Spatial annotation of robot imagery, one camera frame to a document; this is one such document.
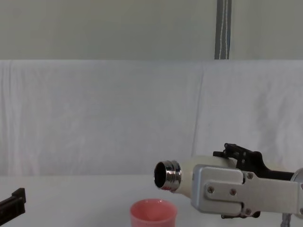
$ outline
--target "black clamp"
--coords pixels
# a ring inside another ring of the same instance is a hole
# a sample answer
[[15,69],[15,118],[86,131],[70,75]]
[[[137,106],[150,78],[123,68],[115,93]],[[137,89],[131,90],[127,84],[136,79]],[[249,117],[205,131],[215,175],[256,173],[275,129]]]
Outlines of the black clamp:
[[19,188],[12,196],[0,202],[0,226],[25,213],[25,189]]

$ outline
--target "white fabric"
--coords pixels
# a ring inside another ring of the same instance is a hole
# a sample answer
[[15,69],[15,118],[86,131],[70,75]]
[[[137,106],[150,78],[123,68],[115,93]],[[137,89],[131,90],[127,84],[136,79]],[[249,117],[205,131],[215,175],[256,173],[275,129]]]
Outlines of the white fabric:
[[191,156],[200,63],[3,64],[3,175],[143,174]]
[[[26,212],[3,227],[131,227],[129,208],[146,198],[174,203],[176,227],[279,227],[282,215],[262,212],[259,218],[221,219],[202,214],[190,199],[158,190],[152,175],[0,177],[0,199],[25,187]],[[292,227],[302,226],[292,216]]]
[[302,61],[0,61],[0,173],[145,174],[226,142],[295,171],[302,75]]
[[197,154],[229,142],[303,167],[303,61],[209,62],[201,90]]

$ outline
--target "screw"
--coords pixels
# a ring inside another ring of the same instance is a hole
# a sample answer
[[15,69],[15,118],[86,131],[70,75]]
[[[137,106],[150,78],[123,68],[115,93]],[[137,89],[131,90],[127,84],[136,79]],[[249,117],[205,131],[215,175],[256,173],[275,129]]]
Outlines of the screw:
[[247,178],[248,179],[252,179],[254,177],[254,174],[252,174],[252,173],[247,173]]
[[214,187],[212,186],[208,187],[207,192],[212,194],[214,192]]
[[232,195],[232,196],[234,196],[234,195],[237,194],[237,191],[236,191],[235,189],[232,188],[232,189],[229,191],[229,194]]
[[247,209],[245,210],[245,214],[246,214],[246,215],[250,215],[250,214],[251,214],[251,209],[247,208]]

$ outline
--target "cup rim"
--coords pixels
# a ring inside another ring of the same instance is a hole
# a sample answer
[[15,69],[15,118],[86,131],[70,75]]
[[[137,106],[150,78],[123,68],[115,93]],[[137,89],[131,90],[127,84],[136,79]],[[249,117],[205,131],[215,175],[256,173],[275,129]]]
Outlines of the cup rim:
[[[167,219],[164,219],[164,220],[160,220],[160,221],[147,221],[147,220],[143,220],[143,219],[137,218],[137,217],[135,217],[135,216],[132,214],[132,208],[133,208],[136,204],[138,204],[139,202],[143,202],[143,201],[162,201],[162,202],[164,202],[164,203],[166,203],[166,204],[171,205],[171,207],[174,209],[174,214],[173,214],[172,217],[167,218]],[[177,213],[178,213],[178,209],[177,209],[177,206],[176,206],[175,204],[173,204],[172,202],[169,202],[169,201],[167,201],[167,200],[156,199],[156,198],[150,198],[150,199],[139,200],[139,201],[133,203],[133,204],[131,205],[130,209],[129,209],[129,212],[130,212],[130,215],[131,215],[131,217],[132,217],[133,219],[138,220],[138,221],[140,221],[140,222],[142,222],[142,223],[160,224],[160,223],[167,222],[167,221],[169,221],[169,220],[175,219],[176,216],[177,216]]]

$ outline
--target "white wall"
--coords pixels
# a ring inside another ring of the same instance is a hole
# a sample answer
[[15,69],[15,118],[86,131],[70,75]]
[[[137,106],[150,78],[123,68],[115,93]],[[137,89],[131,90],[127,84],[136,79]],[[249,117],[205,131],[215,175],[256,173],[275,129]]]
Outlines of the white wall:
[[1,0],[0,59],[213,59],[216,0]]
[[231,59],[303,59],[302,0],[233,0]]

